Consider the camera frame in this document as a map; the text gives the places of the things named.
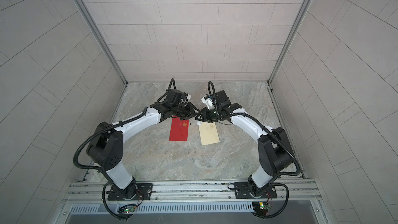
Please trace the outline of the red envelope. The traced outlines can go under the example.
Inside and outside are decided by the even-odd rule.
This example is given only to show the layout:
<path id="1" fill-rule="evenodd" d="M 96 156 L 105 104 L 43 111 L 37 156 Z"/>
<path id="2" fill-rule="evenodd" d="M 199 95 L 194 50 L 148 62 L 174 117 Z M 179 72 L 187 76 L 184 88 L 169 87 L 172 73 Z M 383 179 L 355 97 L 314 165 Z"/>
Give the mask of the red envelope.
<path id="1" fill-rule="evenodd" d="M 173 116 L 169 141 L 186 142 L 188 140 L 189 120 L 181 120 Z"/>

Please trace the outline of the cream yellow envelope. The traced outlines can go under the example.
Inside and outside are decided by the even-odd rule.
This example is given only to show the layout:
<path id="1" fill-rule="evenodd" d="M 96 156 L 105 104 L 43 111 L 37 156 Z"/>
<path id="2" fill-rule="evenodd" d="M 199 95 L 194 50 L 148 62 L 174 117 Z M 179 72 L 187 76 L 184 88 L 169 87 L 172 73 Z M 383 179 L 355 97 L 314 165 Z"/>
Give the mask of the cream yellow envelope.
<path id="1" fill-rule="evenodd" d="M 220 142 L 217 128 L 214 123 L 202 122 L 198 127 L 202 146 Z"/>

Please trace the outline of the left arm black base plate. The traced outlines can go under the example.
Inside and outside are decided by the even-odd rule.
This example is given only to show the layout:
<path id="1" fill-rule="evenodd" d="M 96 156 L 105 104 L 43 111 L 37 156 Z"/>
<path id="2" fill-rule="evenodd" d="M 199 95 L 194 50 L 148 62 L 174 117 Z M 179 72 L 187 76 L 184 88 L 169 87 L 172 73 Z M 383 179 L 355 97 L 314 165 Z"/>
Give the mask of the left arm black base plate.
<path id="1" fill-rule="evenodd" d="M 142 201 L 150 200 L 153 190 L 151 183 L 138 183 L 127 186 L 125 189 L 119 189 L 112 185 L 110 190 L 106 190 L 107 200 L 110 201 Z"/>

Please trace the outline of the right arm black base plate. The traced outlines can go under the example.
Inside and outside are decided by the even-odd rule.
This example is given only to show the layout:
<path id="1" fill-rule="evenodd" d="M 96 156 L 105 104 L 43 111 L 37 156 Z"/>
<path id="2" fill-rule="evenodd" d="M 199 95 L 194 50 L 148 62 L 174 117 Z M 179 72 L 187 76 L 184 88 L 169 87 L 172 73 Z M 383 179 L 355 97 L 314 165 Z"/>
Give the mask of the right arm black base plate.
<path id="1" fill-rule="evenodd" d="M 235 193 L 236 199 L 276 199 L 277 193 L 274 185 L 268 184 L 259 188 L 255 183 L 248 181 L 234 182 L 228 188 Z"/>

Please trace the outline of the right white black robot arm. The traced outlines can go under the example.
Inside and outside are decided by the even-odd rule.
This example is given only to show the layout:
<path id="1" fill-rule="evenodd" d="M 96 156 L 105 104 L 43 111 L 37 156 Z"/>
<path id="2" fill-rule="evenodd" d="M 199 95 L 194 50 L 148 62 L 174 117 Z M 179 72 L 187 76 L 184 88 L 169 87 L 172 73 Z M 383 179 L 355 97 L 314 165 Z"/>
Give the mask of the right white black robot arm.
<path id="1" fill-rule="evenodd" d="M 260 165 L 248 178 L 248 190 L 252 196 L 263 196 L 282 175 L 301 174 L 300 164 L 283 128 L 265 126 L 248 114 L 241 105 L 232 104 L 223 90 L 213 95 L 205 95 L 202 103 L 206 107 L 200 111 L 196 120 L 208 123 L 226 120 L 241 128 L 257 142 Z"/>

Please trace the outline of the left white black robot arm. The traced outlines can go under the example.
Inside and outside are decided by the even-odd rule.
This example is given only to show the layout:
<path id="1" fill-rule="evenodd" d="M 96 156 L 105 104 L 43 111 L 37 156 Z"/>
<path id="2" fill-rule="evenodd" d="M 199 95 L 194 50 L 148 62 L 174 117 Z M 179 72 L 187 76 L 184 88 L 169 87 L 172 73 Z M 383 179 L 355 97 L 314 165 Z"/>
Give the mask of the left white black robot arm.
<path id="1" fill-rule="evenodd" d="M 109 124 L 102 122 L 95 133 L 87 138 L 73 156 L 75 167 L 97 170 L 112 183 L 120 198 L 130 200 L 137 192 L 136 180 L 122 163 L 124 143 L 146 128 L 164 120 L 177 117 L 188 120 L 195 116 L 191 95 L 177 89 L 169 89 L 157 101 L 123 121 Z"/>

